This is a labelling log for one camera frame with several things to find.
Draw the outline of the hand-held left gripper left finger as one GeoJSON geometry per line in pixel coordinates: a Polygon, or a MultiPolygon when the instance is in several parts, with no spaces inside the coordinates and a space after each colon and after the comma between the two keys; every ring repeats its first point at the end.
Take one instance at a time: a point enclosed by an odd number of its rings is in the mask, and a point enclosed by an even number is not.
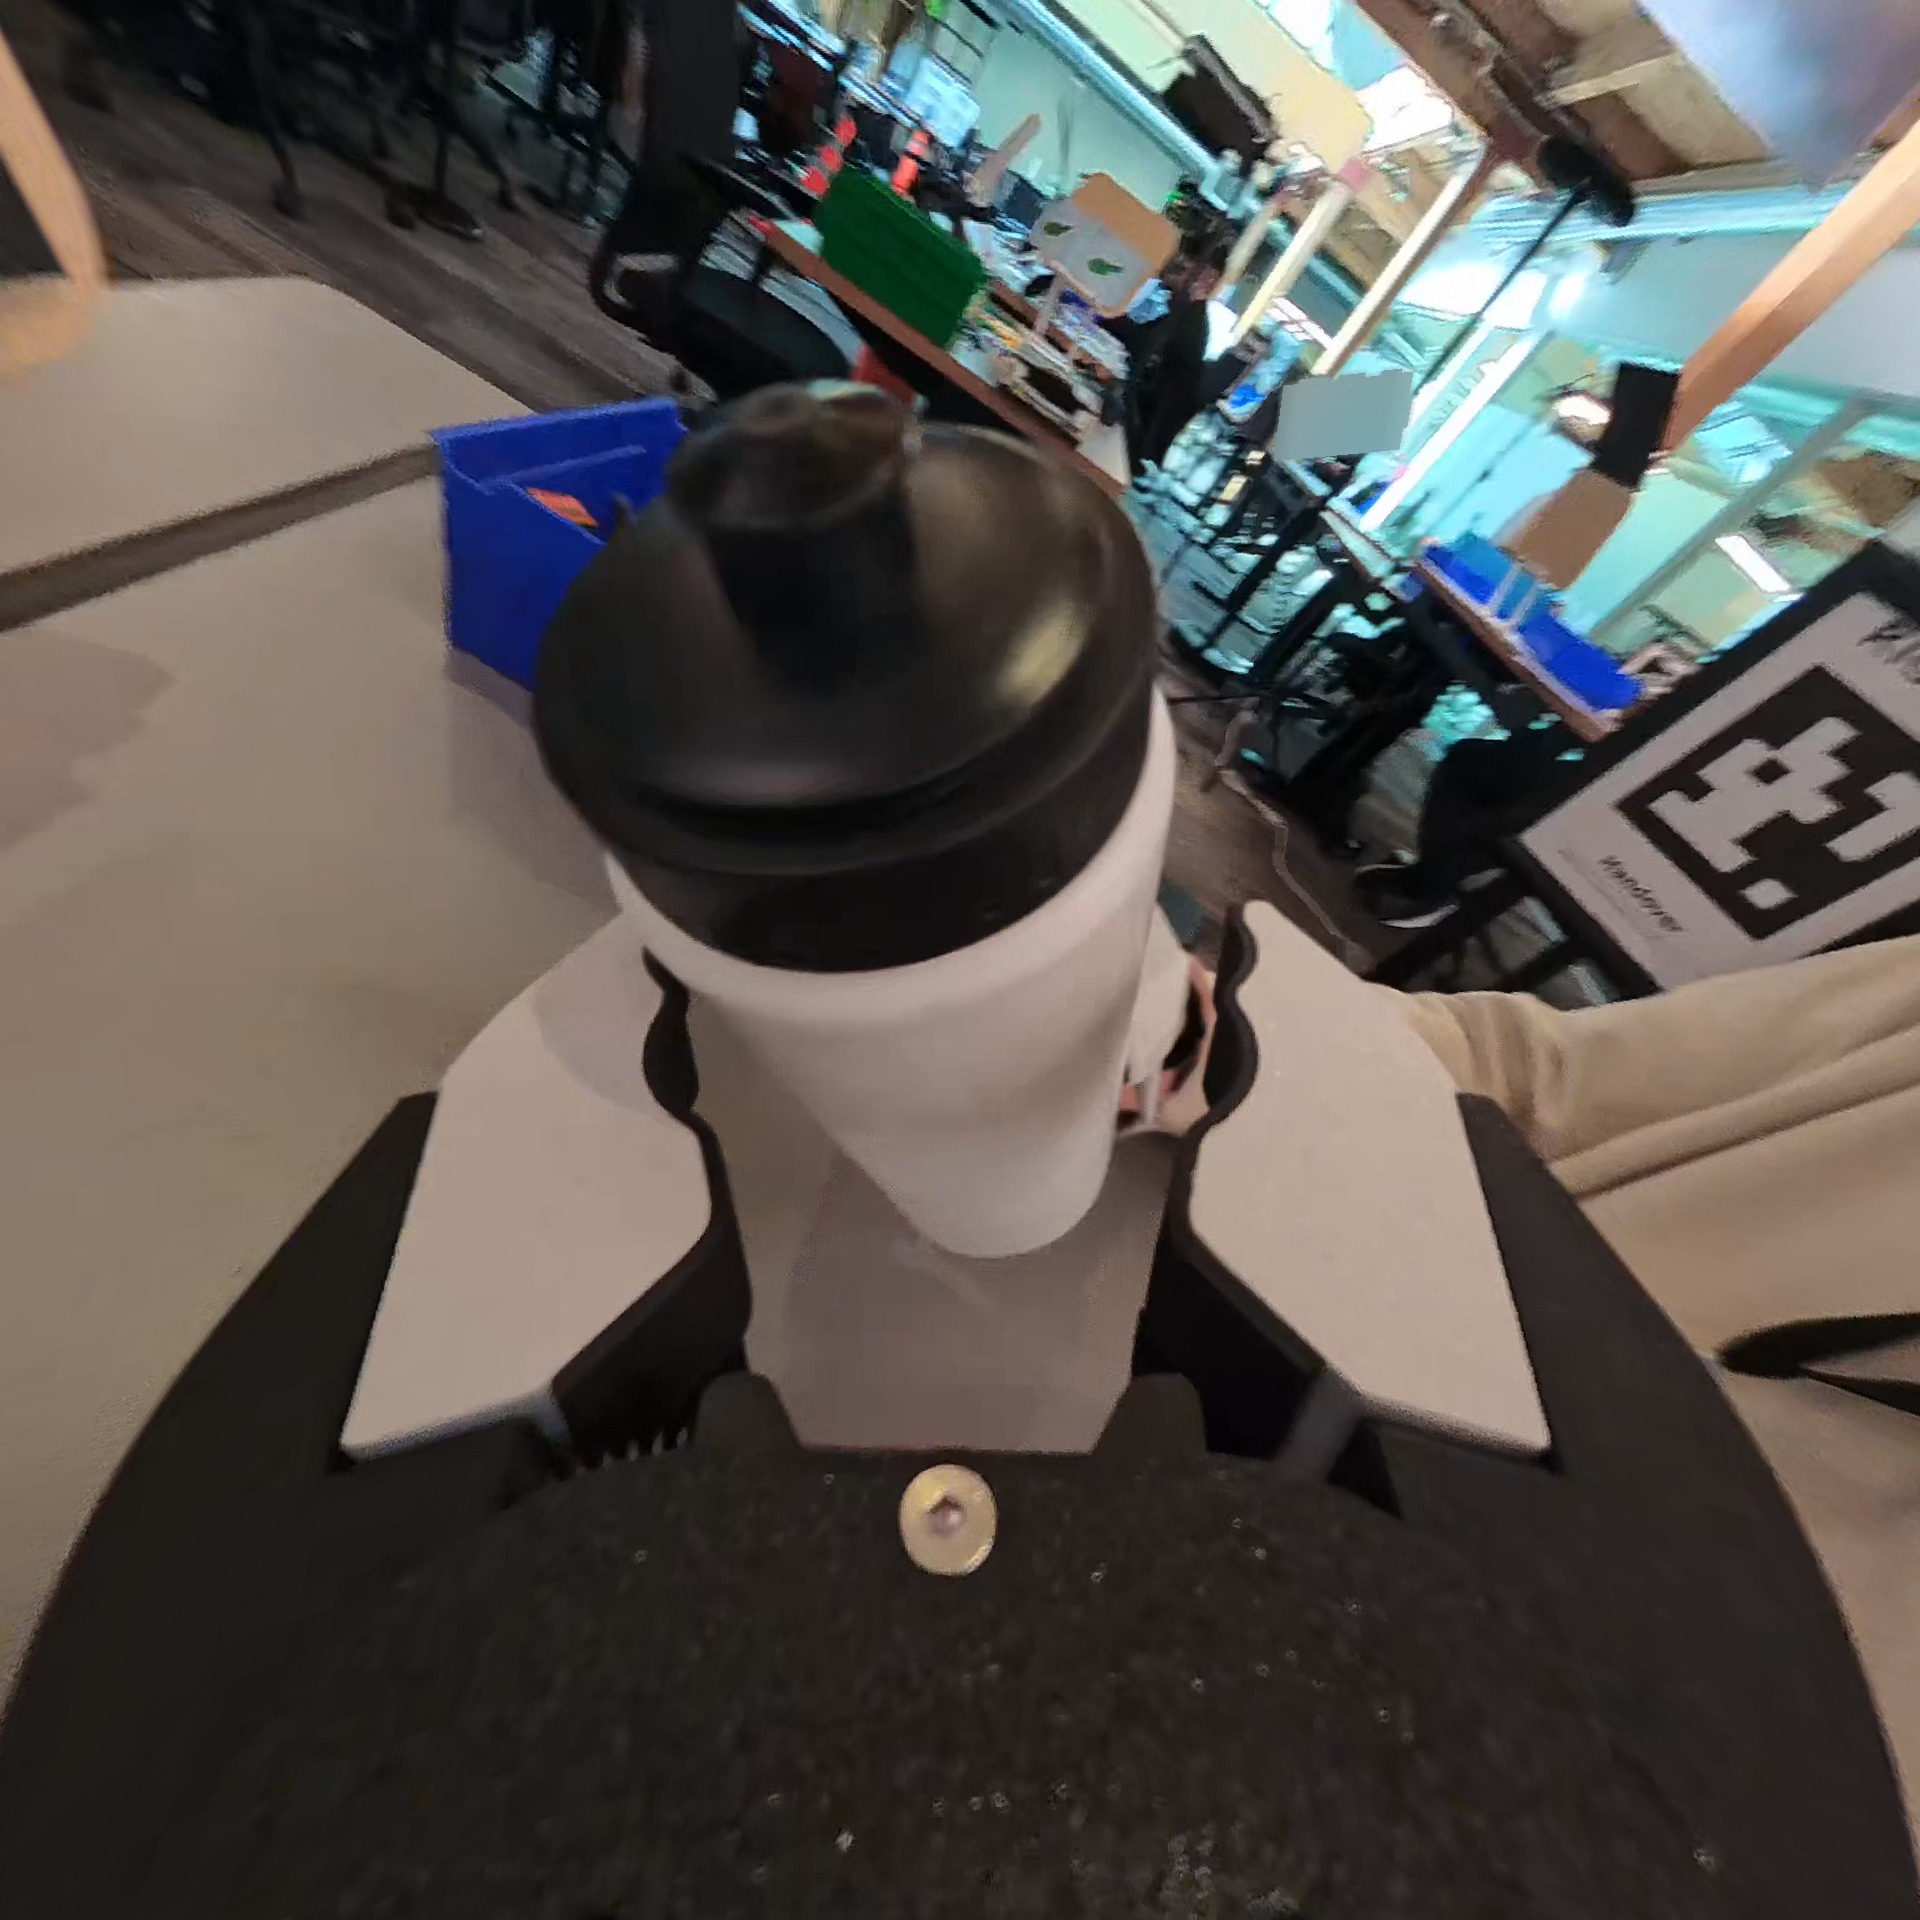
{"type": "Polygon", "coordinates": [[[497,1425],[623,1457],[745,1363],[751,1280],[688,997],[606,924],[447,1068],[361,1375],[356,1460],[497,1425]]]}

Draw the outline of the wooden table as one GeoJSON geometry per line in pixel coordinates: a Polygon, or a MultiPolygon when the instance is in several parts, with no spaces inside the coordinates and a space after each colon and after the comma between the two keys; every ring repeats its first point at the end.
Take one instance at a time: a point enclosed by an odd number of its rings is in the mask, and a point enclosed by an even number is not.
{"type": "Polygon", "coordinates": [[[809,224],[753,219],[753,226],[759,250],[784,272],[809,281],[829,299],[857,331],[870,359],[885,368],[885,375],[923,401],[928,419],[959,425],[992,420],[993,429],[1033,443],[1099,485],[1107,496],[1120,498],[1129,489],[1131,474],[1117,425],[1094,420],[1076,440],[997,380],[992,352],[974,343],[957,343],[953,349],[939,347],[829,267],[820,258],[819,233],[809,224]]]}

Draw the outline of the stack of green bins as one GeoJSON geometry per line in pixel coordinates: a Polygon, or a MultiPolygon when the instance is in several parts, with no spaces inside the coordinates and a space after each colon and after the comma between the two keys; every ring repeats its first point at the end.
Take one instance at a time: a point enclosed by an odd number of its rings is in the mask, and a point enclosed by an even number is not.
{"type": "Polygon", "coordinates": [[[965,237],[857,163],[832,177],[813,226],[825,267],[939,349],[953,345],[989,280],[965,237]]]}

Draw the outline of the grey desk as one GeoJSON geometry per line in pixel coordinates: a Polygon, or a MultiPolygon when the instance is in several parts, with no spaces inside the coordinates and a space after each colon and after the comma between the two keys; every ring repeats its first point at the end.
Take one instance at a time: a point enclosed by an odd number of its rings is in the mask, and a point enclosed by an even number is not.
{"type": "MultiPolygon", "coordinates": [[[[295,481],[425,453],[504,394],[309,280],[144,281],[83,349],[4,385],[4,562],[184,529],[295,481]]],[[[604,935],[600,855],[544,778],[525,696],[443,640],[439,485],[295,519],[4,634],[4,1703],[57,1578],[161,1392],[389,1111],[604,935]]],[[[697,1016],[745,1192],[773,1363],[805,1437],[1085,1451],[1145,1298],[1149,1148],[1036,1256],[961,1261],[904,1225],[748,1052],[697,1016]],[[885,1227],[870,1288],[803,1265],[813,1201],[885,1227]]],[[[421,1309],[425,1387],[372,1453],[496,1423],[563,1442],[541,1347],[491,1296],[421,1309]]]]}

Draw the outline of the row of blue bins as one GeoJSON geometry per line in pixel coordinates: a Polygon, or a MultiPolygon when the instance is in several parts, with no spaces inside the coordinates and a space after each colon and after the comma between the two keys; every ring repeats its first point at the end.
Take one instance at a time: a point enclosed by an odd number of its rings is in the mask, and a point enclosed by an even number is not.
{"type": "Polygon", "coordinates": [[[1643,697],[1616,659],[1564,623],[1555,593],[1497,545],[1478,536],[1427,541],[1415,577],[1469,634],[1584,712],[1624,714],[1643,697]]]}

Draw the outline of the white bottle with black cap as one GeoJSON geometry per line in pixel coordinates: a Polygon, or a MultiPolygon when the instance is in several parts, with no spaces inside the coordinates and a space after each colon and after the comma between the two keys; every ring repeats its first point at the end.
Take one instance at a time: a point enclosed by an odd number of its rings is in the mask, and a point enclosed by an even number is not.
{"type": "Polygon", "coordinates": [[[928,1242],[1092,1209],[1187,1023],[1124,507],[853,385],[719,410],[567,589],[535,738],[643,948],[928,1242]]]}

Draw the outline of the cardboard sign with green leaves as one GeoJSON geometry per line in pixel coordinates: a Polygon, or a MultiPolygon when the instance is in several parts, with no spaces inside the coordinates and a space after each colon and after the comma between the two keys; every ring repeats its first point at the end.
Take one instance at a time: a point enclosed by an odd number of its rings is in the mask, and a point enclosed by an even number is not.
{"type": "Polygon", "coordinates": [[[1047,272],[1094,316],[1123,316],[1182,244],[1180,228],[1110,177],[1049,202],[1027,233],[1047,272]]]}

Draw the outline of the black office chair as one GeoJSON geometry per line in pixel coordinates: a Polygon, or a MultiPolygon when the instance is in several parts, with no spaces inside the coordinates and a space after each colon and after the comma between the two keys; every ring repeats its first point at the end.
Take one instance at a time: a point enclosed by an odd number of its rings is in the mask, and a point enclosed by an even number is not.
{"type": "Polygon", "coordinates": [[[849,378],[853,356],[766,277],[703,265],[729,219],[797,217],[735,157],[737,5],[639,5],[638,25],[639,147],[627,197],[592,256],[595,307],[719,401],[849,378]]]}

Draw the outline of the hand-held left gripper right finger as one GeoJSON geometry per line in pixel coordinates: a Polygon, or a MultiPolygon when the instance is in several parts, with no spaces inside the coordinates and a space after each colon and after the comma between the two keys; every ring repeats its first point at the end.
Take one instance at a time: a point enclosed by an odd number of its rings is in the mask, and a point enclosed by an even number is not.
{"type": "Polygon", "coordinates": [[[1230,922],[1160,1351],[1230,1450],[1324,1479],[1365,1425],[1521,1460],[1552,1432],[1455,1083],[1275,907],[1230,922]]]}

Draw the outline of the cardboard box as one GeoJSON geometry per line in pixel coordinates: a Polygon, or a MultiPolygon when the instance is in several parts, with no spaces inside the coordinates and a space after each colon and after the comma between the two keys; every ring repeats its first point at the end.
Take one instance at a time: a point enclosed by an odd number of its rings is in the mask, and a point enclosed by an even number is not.
{"type": "Polygon", "coordinates": [[[1637,487],[1584,467],[1531,504],[1497,545],[1537,586],[1566,589],[1609,541],[1637,496],[1637,487]]]}

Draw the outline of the blue plastic bin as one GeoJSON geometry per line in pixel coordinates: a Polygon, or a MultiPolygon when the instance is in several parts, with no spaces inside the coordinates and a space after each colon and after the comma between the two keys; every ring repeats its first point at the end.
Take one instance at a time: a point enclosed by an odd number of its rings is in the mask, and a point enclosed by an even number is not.
{"type": "Polygon", "coordinates": [[[447,647],[529,691],[551,617],[684,440],[669,397],[439,429],[447,647]]]}

